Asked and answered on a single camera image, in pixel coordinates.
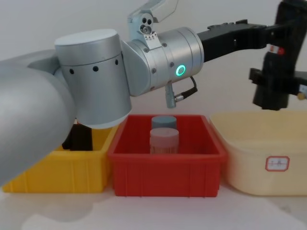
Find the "cream plastic tub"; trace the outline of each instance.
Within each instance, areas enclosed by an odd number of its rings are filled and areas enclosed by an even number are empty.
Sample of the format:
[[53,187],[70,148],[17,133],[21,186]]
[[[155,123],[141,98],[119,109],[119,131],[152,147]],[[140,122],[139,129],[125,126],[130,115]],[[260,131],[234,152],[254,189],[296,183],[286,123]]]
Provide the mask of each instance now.
[[233,187],[253,195],[307,195],[307,112],[220,113],[211,124],[228,149]]

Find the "white wall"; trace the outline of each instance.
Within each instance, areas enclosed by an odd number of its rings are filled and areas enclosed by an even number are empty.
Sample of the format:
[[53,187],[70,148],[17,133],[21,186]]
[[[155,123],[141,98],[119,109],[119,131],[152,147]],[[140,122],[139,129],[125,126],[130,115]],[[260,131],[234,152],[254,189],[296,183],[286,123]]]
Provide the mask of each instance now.
[[[56,38],[98,28],[114,28],[128,39],[126,17],[146,0],[0,0],[0,60],[53,48]],[[177,11],[158,25],[157,31],[188,26],[196,32],[207,26],[249,19],[272,24],[279,0],[179,0]],[[255,85],[248,80],[249,68],[261,68],[267,49],[239,51],[206,63],[195,77],[199,92],[169,110],[164,89],[133,98],[134,113],[191,113],[255,110]],[[298,70],[306,70],[306,46]],[[191,86],[189,80],[174,84],[175,92]],[[307,102],[291,96],[289,108],[307,109]]]

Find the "green indicator light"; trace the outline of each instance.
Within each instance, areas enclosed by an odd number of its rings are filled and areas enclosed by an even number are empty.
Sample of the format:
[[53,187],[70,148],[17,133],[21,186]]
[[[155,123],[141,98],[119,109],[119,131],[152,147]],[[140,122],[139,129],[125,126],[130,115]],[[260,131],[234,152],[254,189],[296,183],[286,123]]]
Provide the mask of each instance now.
[[178,66],[177,70],[176,70],[176,75],[177,76],[182,76],[184,73],[186,72],[186,67],[184,65],[180,65]]

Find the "white table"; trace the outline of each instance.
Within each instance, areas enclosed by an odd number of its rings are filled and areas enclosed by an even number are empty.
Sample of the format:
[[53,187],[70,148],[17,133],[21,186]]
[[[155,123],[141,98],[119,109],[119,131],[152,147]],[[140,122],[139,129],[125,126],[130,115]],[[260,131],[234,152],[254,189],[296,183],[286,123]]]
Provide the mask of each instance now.
[[0,193],[1,230],[306,230],[307,197],[217,198]]

